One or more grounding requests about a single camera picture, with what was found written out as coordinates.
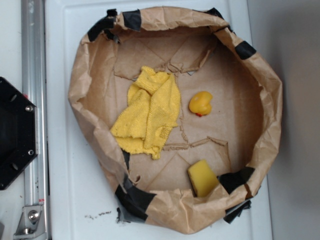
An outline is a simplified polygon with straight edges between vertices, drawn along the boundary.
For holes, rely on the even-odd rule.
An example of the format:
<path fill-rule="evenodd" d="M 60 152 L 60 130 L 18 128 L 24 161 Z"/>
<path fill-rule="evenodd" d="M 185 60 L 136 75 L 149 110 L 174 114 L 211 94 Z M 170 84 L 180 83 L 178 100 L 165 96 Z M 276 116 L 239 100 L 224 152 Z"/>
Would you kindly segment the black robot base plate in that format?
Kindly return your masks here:
<path fill-rule="evenodd" d="M 0 78 L 0 189 L 6 190 L 38 155 L 37 107 Z"/>

